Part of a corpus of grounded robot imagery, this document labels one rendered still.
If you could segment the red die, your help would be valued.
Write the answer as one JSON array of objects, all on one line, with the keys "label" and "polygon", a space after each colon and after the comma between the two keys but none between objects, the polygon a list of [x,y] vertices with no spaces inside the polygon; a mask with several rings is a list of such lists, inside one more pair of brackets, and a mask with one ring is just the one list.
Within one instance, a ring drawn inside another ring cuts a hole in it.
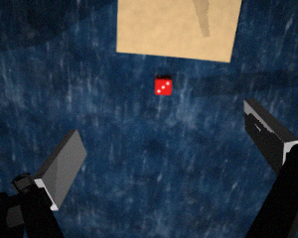
[{"label": "red die", "polygon": [[171,75],[156,75],[155,94],[170,95],[172,89]]}]

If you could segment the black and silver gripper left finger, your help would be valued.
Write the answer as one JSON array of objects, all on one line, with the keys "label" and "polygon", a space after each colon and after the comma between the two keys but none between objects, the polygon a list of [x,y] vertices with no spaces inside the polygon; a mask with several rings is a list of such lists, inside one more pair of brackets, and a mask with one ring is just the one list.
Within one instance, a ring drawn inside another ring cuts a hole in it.
[{"label": "black and silver gripper left finger", "polygon": [[65,238],[52,210],[59,210],[86,151],[77,129],[68,130],[37,172],[11,182],[17,194],[0,192],[0,238]]}]

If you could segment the tan flat mat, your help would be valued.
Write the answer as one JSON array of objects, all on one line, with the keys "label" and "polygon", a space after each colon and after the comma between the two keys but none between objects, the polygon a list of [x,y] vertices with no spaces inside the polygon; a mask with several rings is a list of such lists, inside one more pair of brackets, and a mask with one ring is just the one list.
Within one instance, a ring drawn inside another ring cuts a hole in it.
[{"label": "tan flat mat", "polygon": [[230,61],[241,0],[118,0],[117,51]]}]

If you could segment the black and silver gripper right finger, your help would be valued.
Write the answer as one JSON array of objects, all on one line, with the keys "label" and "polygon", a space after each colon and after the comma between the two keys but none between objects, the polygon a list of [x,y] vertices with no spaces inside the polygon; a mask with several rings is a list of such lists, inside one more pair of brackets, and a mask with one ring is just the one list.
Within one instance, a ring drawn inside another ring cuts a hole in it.
[{"label": "black and silver gripper right finger", "polygon": [[244,125],[277,178],[244,238],[294,238],[298,229],[298,139],[254,98]]}]

